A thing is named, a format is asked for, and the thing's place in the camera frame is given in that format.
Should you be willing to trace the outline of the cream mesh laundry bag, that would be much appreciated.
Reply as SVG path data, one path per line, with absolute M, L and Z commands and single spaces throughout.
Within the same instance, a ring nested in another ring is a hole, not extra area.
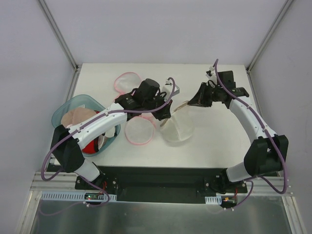
M 189 115 L 188 101 L 184 101 L 172 112 L 171 117 L 160 124 L 162 137 L 172 143 L 188 140 L 194 133 L 195 127 Z

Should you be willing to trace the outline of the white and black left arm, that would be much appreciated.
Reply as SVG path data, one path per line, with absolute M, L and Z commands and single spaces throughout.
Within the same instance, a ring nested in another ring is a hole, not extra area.
M 103 173 L 85 159 L 82 149 L 101 134 L 141 114 L 151 113 L 158 120 L 169 118 L 176 83 L 168 78 L 165 85 L 169 90 L 161 91 L 155 80 L 147 78 L 95 116 L 68 128 L 58 126 L 48 154 L 58 160 L 65 172 L 75 173 L 85 179 L 91 189 L 99 189 L 103 184 Z

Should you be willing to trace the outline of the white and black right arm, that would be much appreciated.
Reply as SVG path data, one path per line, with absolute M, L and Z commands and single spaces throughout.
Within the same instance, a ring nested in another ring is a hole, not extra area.
M 254 109 L 249 93 L 237 87 L 232 71 L 206 72 L 207 82 L 202 82 L 189 106 L 211 107 L 214 102 L 226 106 L 239 120 L 251 143 L 243 162 L 225 170 L 219 186 L 231 192 L 237 182 L 283 170 L 289 141 L 285 135 L 272 130 Z

